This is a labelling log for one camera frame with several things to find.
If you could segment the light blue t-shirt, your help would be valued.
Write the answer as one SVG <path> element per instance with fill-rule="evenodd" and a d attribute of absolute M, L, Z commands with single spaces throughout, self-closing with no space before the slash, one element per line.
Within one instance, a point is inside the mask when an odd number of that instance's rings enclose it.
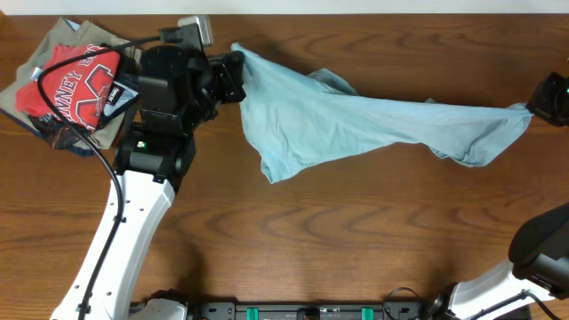
<path fill-rule="evenodd" d="M 244 55 L 244 136 L 270 183 L 396 143 L 422 144 L 440 158 L 482 167 L 532 120 L 523 103 L 490 108 L 368 98 L 327 68 L 303 75 L 239 43 L 231 49 Z"/>

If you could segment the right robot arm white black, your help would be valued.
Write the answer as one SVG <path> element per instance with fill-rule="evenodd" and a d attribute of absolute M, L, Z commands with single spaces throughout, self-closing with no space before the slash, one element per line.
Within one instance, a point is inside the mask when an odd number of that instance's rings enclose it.
<path fill-rule="evenodd" d="M 536 304 L 568 298 L 568 205 L 540 214 L 520 227 L 508 259 L 480 277 L 457 283 L 433 303 L 426 319 L 529 319 Z"/>

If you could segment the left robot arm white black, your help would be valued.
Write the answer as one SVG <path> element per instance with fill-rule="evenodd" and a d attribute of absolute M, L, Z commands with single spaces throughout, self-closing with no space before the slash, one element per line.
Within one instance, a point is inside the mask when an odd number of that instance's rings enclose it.
<path fill-rule="evenodd" d="M 126 114 L 100 225 L 54 319 L 126 319 L 151 240 L 196 154 L 195 129 L 244 99 L 240 51 L 143 53 L 140 105 Z"/>

